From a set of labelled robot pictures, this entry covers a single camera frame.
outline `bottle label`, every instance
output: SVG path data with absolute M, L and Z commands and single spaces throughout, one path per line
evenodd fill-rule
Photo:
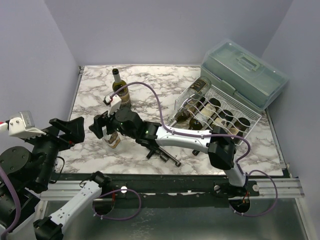
M 128 90 L 123 93 L 119 92 L 118 96 L 121 98 L 121 105 L 127 105 L 130 102 L 130 94 Z
M 189 88 L 195 90 L 197 93 L 200 93 L 206 85 L 207 83 L 204 80 L 197 79 Z
M 114 149 L 116 148 L 116 146 L 120 143 L 121 139 L 118 135 L 118 133 L 115 131 L 114 133 L 112 133 L 111 135 L 105 135 L 103 136 L 102 138 L 106 143 L 107 145 Z
M 195 115 L 195 118 L 199 122 L 206 123 L 209 118 L 215 113 L 216 108 L 212 106 L 210 103 L 206 104 L 205 107 Z
M 235 127 L 232 127 L 229 129 L 229 134 L 230 135 L 237 135 L 239 133 L 239 129 L 238 128 L 235 128 Z
M 219 127 L 224 127 L 224 128 L 226 128 L 227 125 L 228 125 L 228 122 L 227 122 L 227 120 L 224 119 L 224 118 L 221 119 L 221 118 L 217 117 L 217 118 L 214 120 L 213 124 L 216 125 L 216 126 L 219 126 Z

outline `box handle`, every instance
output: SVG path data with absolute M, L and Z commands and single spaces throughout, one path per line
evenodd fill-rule
M 236 58 L 238 64 L 248 71 L 256 71 L 260 67 L 260 63 L 248 55 L 242 55 Z

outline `plastic storage box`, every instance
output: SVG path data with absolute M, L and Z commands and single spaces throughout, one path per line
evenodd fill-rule
M 228 39 L 206 53 L 201 76 L 257 113 L 267 108 L 289 79 Z

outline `black cylinder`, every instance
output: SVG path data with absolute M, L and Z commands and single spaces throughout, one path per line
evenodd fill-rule
M 39 174 L 34 181 L 32 190 L 35 193 L 39 194 L 48 190 L 48 183 L 55 168 L 58 152 L 59 145 L 52 140 L 39 141 L 34 145 L 32 153 L 34 155 L 44 154 L 43 158 L 45 158 L 39 166 Z

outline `bottle in wine rack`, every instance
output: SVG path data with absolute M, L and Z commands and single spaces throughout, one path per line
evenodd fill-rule
M 196 111 L 200 111 L 203 108 L 203 103 L 206 101 L 206 98 L 203 97 L 201 98 L 196 104 L 195 106 L 192 106 L 186 110 L 184 110 L 183 112 L 181 112 L 176 118 L 175 120 L 169 125 L 170 127 L 175 126 L 178 123 L 183 123 L 186 120 L 188 120 L 188 118 L 191 117 L 191 113 L 195 113 Z
M 221 103 L 216 98 L 210 98 L 209 101 L 205 104 L 201 111 L 199 111 L 193 118 L 190 119 L 189 129 L 190 130 L 201 130 L 206 122 L 208 122 L 218 111 Z
M 240 117 L 235 123 L 234 126 L 232 126 L 229 129 L 228 134 L 230 135 L 237 135 L 242 137 L 244 135 L 243 132 L 245 132 L 247 130 L 247 128 L 250 127 L 250 122 L 248 119 L 244 118 L 244 117 Z M 235 144 L 238 144 L 241 140 L 239 138 L 234 138 L 232 137 L 233 141 Z
M 214 126 L 226 128 L 228 126 L 228 123 L 231 122 L 232 119 L 234 119 L 232 112 L 225 109 L 219 113 L 219 115 L 213 120 L 210 126 L 211 128 L 213 128 Z
M 189 109 L 194 106 L 211 88 L 210 80 L 205 76 L 200 76 L 195 80 L 184 92 L 183 95 L 187 96 L 187 99 L 183 102 L 180 110 L 175 114 L 175 118 L 180 115 L 185 109 Z
M 206 130 L 213 129 L 214 126 L 219 126 L 219 127 L 227 127 L 228 123 L 231 122 L 233 119 L 233 114 L 228 111 L 228 110 L 222 110 L 219 115 L 214 119 L 214 121 L 206 128 Z M 198 150 L 193 150 L 192 154 L 197 156 L 200 153 Z

